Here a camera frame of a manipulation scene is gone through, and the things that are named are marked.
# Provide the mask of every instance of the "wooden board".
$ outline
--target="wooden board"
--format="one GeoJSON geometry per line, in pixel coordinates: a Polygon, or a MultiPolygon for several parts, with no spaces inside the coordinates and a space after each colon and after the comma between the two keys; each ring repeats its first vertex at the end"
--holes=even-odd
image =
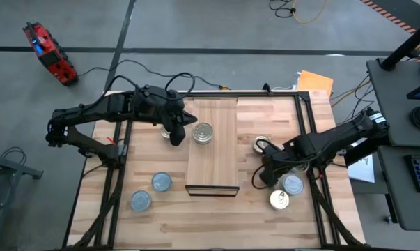
{"type": "MultiPolygon", "coordinates": [[[[194,103],[187,100],[186,110],[193,113],[194,103]]],[[[335,126],[329,100],[324,91],[311,91],[311,102],[318,132],[335,126]]],[[[251,186],[251,175],[260,166],[260,158],[251,148],[257,135],[266,135],[276,145],[299,135],[292,98],[239,98],[237,103],[237,197],[190,197],[185,190],[191,126],[180,146],[167,144],[160,127],[134,123],[126,165],[123,195],[115,239],[115,248],[123,249],[195,249],[195,248],[319,248],[309,183],[301,195],[290,198],[283,211],[268,204],[269,191],[251,186]],[[168,172],[173,179],[170,192],[154,192],[150,180],[157,172],[168,172]],[[148,211],[137,213],[130,207],[132,193],[147,190],[153,203],[148,211]]],[[[97,122],[93,137],[107,142],[115,125],[97,122]]],[[[342,158],[335,160],[343,163],[342,158]]],[[[86,171],[100,164],[88,160],[86,171]]],[[[81,183],[70,229],[69,244],[78,241],[98,214],[106,169],[97,169],[81,183]]],[[[334,208],[351,233],[364,241],[361,224],[350,186],[347,169],[327,168],[334,208]]],[[[328,239],[327,217],[323,218],[328,239]]],[[[107,240],[108,222],[103,241],[107,240]]]]}
{"type": "Polygon", "coordinates": [[[208,144],[189,145],[186,189],[191,195],[236,196],[236,105],[238,99],[195,98],[193,115],[212,126],[208,144]]]}

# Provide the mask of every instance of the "wooden table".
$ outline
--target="wooden table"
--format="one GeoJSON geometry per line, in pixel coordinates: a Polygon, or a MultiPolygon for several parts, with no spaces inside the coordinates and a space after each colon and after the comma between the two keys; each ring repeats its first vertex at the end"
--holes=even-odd
{"type": "MultiPolygon", "coordinates": [[[[329,99],[324,91],[311,91],[313,115],[318,132],[335,126],[329,99]]],[[[186,110],[193,112],[192,98],[186,99],[186,110]]],[[[307,131],[309,123],[303,104],[307,131]]],[[[115,125],[98,121],[93,138],[109,143],[115,125]]],[[[160,127],[133,123],[123,194],[118,214],[114,248],[124,249],[201,249],[201,248],[319,248],[309,182],[305,175],[302,194],[291,197],[290,205],[275,211],[268,203],[269,190],[251,186],[251,175],[261,165],[252,151],[257,135],[267,135],[276,145],[300,134],[292,98],[238,98],[237,165],[239,193],[236,197],[190,197],[185,190],[189,131],[177,147],[170,146],[160,135],[160,127]],[[167,172],[173,179],[168,192],[155,192],[150,181],[153,174],[167,172]],[[130,200],[137,190],[147,190],[153,199],[145,212],[131,209],[130,200]]],[[[343,163],[342,158],[335,159],[343,163]]],[[[100,164],[88,160],[85,171],[100,164]]],[[[77,242],[97,216],[102,198],[106,169],[88,174],[82,181],[68,245],[77,242]]],[[[327,168],[334,209],[345,226],[364,242],[348,172],[344,167],[327,168]]],[[[323,220],[329,242],[332,236],[327,216],[323,220]]],[[[104,225],[103,242],[107,240],[110,217],[104,225]]]]}

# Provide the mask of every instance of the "gray floor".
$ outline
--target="gray floor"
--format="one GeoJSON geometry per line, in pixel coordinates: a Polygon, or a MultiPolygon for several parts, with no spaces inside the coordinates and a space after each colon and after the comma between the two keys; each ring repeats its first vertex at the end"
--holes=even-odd
{"type": "MultiPolygon", "coordinates": [[[[0,1],[0,46],[27,46],[21,28],[39,21],[64,47],[115,47],[129,0],[0,1]]],[[[298,2],[301,18],[313,16],[320,1],[298,2]]],[[[393,50],[409,34],[359,0],[330,0],[313,24],[278,19],[266,0],[138,0],[125,47],[235,48],[286,50],[393,50]]],[[[79,73],[109,67],[113,54],[69,53],[79,73]]],[[[220,54],[122,54],[151,70],[175,74],[190,71],[232,89],[259,89],[264,83],[289,86],[297,71],[309,70],[334,79],[335,93],[355,88],[374,56],[272,56],[220,54]]],[[[117,74],[138,84],[164,86],[167,79],[124,63],[117,74]]],[[[61,246],[84,158],[76,148],[47,147],[45,126],[55,108],[92,102],[107,73],[96,70],[76,86],[60,85],[30,52],[0,52],[0,152],[21,146],[27,164],[44,170],[40,181],[23,178],[8,214],[0,246],[44,250],[61,246]]],[[[187,89],[182,79],[175,89],[187,89]]],[[[131,86],[118,81],[113,90],[131,86]]],[[[197,82],[196,89],[211,89],[197,82]]],[[[339,123],[355,106],[353,96],[334,107],[339,123]]],[[[91,134],[93,124],[81,131],[91,134]]],[[[420,250],[420,233],[386,225],[384,197],[357,195],[366,240],[371,245],[420,250]]]]}

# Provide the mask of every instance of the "white paper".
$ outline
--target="white paper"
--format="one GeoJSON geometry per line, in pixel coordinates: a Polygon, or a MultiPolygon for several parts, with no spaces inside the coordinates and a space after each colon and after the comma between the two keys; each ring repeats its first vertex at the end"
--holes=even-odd
{"type": "Polygon", "coordinates": [[[353,165],[348,167],[349,178],[353,178],[359,181],[366,181],[375,183],[374,177],[374,165],[372,161],[372,155],[368,155],[365,158],[357,161],[353,165]]]}

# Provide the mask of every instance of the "red power tool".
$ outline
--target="red power tool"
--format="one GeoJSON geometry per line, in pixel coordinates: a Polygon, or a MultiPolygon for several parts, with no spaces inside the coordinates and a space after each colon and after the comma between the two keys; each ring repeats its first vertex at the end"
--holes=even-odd
{"type": "Polygon", "coordinates": [[[46,28],[37,22],[27,22],[27,27],[22,29],[36,56],[53,76],[66,86],[78,81],[77,71],[69,61],[68,55],[46,28]]]}

